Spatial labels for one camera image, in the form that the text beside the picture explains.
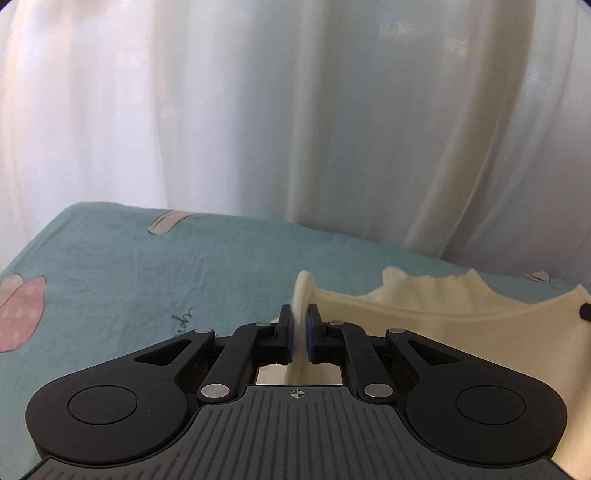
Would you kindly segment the cream yellow small garment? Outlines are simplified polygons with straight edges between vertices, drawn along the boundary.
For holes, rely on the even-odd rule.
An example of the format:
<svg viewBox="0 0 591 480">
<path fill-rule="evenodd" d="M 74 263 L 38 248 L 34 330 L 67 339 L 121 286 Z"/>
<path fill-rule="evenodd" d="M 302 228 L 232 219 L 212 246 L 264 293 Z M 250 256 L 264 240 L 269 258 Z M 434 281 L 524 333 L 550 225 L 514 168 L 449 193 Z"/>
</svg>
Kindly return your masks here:
<svg viewBox="0 0 591 480">
<path fill-rule="evenodd" d="M 568 410 L 568 424 L 554 456 L 576 479 L 590 476 L 590 323 L 581 308 L 590 295 L 582 286 L 539 303 L 527 304 L 492 290 L 470 270 L 448 277 L 413 277 L 398 267 L 382 273 L 383 284 L 361 296 L 322 290 L 303 271 L 294 286 L 294 362 L 259 371 L 263 385 L 341 382 L 332 365 L 309 366 L 304 347 L 304 313 L 318 306 L 322 320 L 359 325 L 382 336 L 404 328 L 512 370 L 554 388 Z"/>
</svg>

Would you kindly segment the teal printed bed sheet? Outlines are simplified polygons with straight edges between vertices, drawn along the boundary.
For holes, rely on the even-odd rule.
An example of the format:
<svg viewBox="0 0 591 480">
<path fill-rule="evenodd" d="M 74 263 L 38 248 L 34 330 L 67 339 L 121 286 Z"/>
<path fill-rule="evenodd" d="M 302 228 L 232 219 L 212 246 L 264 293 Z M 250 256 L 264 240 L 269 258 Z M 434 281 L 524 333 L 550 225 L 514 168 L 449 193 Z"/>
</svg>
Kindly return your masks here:
<svg viewBox="0 0 591 480">
<path fill-rule="evenodd" d="M 303 271 L 322 290 L 361 296 L 388 267 L 413 277 L 470 271 L 291 224 L 107 203 L 65 209 L 1 274 L 2 477 L 37 464 L 24 413 L 53 379 L 200 327 L 228 335 L 274 320 Z M 577 286 L 590 295 L 542 272 L 478 274 L 527 304 Z"/>
</svg>

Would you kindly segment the white sheer curtain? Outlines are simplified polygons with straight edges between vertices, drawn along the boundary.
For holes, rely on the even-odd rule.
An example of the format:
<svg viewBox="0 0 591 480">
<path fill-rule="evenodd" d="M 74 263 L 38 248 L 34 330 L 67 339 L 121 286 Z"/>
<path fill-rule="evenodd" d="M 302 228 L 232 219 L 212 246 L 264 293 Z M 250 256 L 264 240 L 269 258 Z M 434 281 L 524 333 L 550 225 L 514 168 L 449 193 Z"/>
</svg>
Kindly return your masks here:
<svg viewBox="0 0 591 480">
<path fill-rule="evenodd" d="M 584 1 L 7 1 L 1 260 L 78 202 L 590 279 Z"/>
</svg>

